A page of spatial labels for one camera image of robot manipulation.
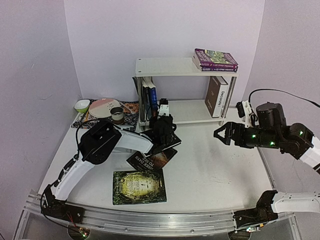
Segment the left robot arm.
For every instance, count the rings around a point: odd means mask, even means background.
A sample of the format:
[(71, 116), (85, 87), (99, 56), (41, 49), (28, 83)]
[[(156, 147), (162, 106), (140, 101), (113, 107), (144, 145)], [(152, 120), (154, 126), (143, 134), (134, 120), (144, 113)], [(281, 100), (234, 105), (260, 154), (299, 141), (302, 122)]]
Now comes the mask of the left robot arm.
[(152, 129), (134, 132), (102, 119), (76, 137), (76, 154), (61, 169), (57, 179), (48, 184), (40, 199), (41, 213), (45, 217), (79, 222), (84, 209), (67, 204), (73, 188), (93, 167), (104, 163), (115, 148), (134, 150), (147, 157), (181, 143), (176, 136), (177, 126), (171, 115), (160, 116)]

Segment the blue orange paperback book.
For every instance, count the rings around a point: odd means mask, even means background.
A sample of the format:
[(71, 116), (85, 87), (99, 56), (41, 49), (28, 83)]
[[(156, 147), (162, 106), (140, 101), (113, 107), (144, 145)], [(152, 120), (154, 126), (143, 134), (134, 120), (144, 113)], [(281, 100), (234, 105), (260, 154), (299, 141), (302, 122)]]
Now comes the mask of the blue orange paperback book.
[(151, 116), (155, 117), (159, 108), (157, 91), (155, 87), (149, 88), (149, 104), (151, 108)]

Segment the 52-Storey Treehouse book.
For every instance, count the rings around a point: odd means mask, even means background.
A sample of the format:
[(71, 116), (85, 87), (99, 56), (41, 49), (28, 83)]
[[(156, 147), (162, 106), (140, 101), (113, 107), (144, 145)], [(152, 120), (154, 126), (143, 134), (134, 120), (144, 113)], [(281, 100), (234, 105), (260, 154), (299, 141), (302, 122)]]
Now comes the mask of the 52-Storey Treehouse book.
[(202, 72), (234, 72), (236, 73), (238, 71), (238, 67), (222, 68), (222, 67), (199, 66), (198, 69)]

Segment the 117-Storey Treehouse book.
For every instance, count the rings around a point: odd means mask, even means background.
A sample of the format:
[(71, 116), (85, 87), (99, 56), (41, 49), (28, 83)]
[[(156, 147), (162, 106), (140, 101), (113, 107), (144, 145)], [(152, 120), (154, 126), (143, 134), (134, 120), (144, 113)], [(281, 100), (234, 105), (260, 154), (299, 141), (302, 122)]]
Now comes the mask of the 117-Storey Treehouse book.
[(192, 56), (193, 63), (199, 68), (233, 69), (239, 64), (229, 52), (195, 48)]

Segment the grey ianra book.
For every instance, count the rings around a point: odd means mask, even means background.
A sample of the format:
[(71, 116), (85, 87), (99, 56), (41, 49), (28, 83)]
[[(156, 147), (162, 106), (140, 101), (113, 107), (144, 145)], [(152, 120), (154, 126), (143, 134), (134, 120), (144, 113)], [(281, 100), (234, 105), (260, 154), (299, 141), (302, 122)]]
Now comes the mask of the grey ianra book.
[(137, 133), (117, 125), (113, 125), (113, 128), (121, 133), (121, 137), (112, 151), (115, 153), (131, 153), (135, 151), (134, 138)]

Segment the black gold-circle book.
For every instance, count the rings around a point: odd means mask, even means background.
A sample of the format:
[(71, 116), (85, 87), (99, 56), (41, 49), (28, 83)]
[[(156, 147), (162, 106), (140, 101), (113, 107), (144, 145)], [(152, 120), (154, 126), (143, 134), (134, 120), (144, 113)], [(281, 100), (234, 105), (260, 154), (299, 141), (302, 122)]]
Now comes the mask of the black gold-circle book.
[(178, 138), (174, 132), (161, 135), (158, 132), (155, 132), (153, 129), (149, 129), (141, 132), (141, 134), (151, 140), (153, 146), (149, 152), (145, 153), (146, 157), (154, 156), (163, 152), (164, 150), (173, 148), (179, 145), (182, 140)]

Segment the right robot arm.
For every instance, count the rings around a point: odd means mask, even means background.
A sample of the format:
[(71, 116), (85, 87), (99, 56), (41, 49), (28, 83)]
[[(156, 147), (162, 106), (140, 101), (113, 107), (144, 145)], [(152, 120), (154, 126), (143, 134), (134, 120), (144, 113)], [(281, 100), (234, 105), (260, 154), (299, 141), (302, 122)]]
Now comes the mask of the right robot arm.
[[(229, 121), (213, 132), (214, 138), (229, 146), (253, 149), (278, 149), (296, 160), (320, 171), (320, 140), (302, 123), (287, 125), (283, 107), (267, 102), (253, 111), (249, 101), (236, 105), (242, 123)], [(233, 218), (238, 228), (266, 224), (278, 219), (279, 213), (319, 213), (320, 195), (313, 193), (286, 193), (266, 190), (254, 208), (238, 210)]]

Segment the dark blue barcode book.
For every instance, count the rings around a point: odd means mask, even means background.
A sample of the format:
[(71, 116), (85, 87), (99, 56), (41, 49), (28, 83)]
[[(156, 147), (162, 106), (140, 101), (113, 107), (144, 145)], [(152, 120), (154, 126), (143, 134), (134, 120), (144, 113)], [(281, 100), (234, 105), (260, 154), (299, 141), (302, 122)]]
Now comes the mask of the dark blue barcode book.
[(145, 106), (145, 120), (148, 122), (151, 117), (150, 112), (150, 93), (149, 93), (149, 86), (147, 84), (147, 80), (143, 78), (142, 80), (142, 90), (143, 90), (143, 101)]

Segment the Decorate Furniture large book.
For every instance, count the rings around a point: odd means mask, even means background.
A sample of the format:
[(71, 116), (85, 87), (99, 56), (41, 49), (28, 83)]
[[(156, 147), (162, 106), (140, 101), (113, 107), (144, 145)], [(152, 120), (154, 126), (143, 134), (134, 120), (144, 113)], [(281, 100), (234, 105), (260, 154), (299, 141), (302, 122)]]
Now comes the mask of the Decorate Furniture large book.
[(225, 106), (229, 85), (222, 76), (211, 76), (209, 79), (205, 105), (212, 118), (219, 118)]

